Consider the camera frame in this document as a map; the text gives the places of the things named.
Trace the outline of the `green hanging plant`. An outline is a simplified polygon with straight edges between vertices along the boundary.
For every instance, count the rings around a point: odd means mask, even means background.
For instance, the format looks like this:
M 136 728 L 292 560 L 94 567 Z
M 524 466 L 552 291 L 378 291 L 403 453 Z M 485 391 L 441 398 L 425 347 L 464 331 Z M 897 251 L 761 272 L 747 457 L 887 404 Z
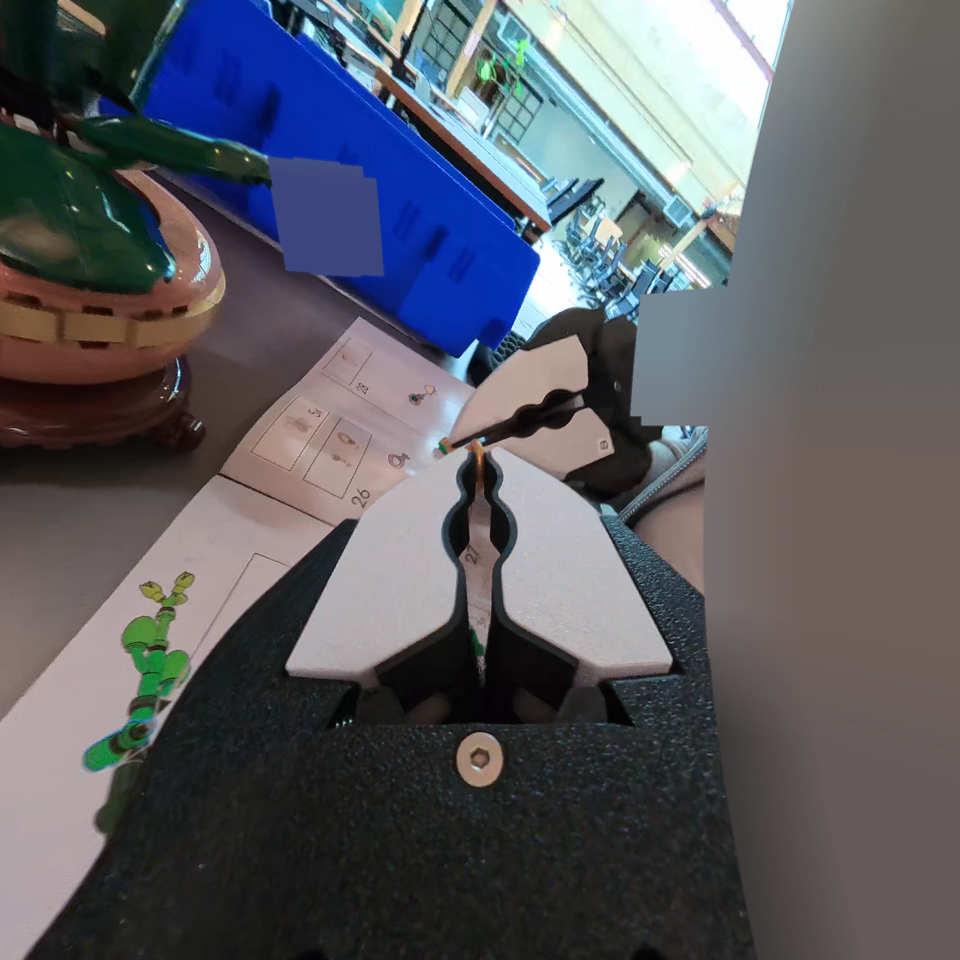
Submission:
M 528 48 L 526 38 L 514 42 L 509 53 L 495 51 L 485 41 L 480 43 L 471 90 L 482 103 L 492 108 L 500 101 L 520 96 L 524 90 L 522 74 Z

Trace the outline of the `person's right forearm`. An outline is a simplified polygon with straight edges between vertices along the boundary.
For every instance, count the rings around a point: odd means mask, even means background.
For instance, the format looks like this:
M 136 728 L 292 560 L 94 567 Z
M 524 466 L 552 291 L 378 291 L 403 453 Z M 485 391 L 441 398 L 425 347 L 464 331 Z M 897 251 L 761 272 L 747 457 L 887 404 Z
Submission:
M 666 427 L 651 464 L 620 509 L 622 522 L 700 594 L 705 593 L 707 426 Z

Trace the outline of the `toy brick potted plant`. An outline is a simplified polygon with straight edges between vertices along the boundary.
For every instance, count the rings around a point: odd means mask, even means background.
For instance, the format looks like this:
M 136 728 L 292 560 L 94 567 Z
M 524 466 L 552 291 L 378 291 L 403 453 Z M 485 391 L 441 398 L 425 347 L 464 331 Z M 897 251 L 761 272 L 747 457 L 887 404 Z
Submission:
M 258 150 L 142 113 L 192 5 L 2 2 L 5 449 L 205 437 L 185 354 L 226 278 L 210 234 L 148 172 L 271 177 Z

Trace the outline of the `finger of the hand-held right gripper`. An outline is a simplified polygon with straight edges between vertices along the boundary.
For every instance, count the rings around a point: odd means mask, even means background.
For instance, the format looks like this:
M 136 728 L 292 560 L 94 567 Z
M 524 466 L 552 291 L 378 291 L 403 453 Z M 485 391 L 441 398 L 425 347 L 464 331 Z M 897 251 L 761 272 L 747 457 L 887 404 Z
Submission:
M 615 452 L 610 428 L 584 405 L 523 405 L 511 414 L 487 414 L 478 420 L 478 435 L 486 448 L 556 479 Z
M 466 446 L 478 435 L 478 421 L 489 414 L 518 411 L 523 405 L 570 405 L 590 383 L 589 361 L 576 335 L 532 350 L 519 349 L 474 390 L 452 426 L 452 444 Z

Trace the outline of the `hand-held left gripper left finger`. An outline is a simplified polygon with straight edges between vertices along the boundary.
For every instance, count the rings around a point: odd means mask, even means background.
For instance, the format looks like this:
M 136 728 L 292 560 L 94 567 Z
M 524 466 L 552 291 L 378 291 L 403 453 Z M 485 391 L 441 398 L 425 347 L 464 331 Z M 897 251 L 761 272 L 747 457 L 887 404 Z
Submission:
M 419 655 L 471 654 L 466 577 L 471 455 L 451 453 L 367 507 L 286 662 L 290 676 L 365 688 Z

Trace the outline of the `group of black chairs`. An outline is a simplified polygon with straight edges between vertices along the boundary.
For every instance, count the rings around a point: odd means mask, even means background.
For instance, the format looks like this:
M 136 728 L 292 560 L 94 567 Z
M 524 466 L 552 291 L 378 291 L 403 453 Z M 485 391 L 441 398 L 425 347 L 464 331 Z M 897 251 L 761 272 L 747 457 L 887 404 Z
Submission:
M 682 289 L 681 269 L 670 260 L 676 229 L 664 206 L 638 190 L 615 215 L 600 197 L 604 181 L 588 186 L 556 203 L 565 215 L 555 222 L 551 240 L 573 305 L 618 306 L 634 313 L 640 295 Z

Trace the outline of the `open instruction booklet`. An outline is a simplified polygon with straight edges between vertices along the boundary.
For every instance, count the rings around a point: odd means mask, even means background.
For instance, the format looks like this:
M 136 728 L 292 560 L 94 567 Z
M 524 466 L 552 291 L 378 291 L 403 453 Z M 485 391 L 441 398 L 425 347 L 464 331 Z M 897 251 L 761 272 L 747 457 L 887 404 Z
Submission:
M 226 630 L 336 522 L 442 456 L 474 387 L 357 318 L 258 417 L 1 726 L 1 956 L 25 958 Z

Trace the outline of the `blue plastic bin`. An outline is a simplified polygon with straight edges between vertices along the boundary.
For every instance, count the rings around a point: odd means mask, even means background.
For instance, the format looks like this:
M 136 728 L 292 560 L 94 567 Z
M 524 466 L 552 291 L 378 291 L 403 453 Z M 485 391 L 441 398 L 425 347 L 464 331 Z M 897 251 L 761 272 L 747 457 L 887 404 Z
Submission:
M 534 248 L 331 56 L 254 2 L 191 3 L 142 111 L 270 157 L 360 168 L 376 181 L 383 274 L 331 279 L 453 356 L 510 333 L 540 265 Z

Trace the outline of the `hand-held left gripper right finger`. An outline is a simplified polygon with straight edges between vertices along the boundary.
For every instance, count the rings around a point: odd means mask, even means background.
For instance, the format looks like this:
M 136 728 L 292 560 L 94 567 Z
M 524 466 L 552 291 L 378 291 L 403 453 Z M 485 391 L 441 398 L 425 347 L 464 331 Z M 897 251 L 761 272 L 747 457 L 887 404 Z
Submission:
M 601 513 L 500 448 L 484 456 L 491 576 L 486 665 L 516 687 L 664 676 L 673 656 Z

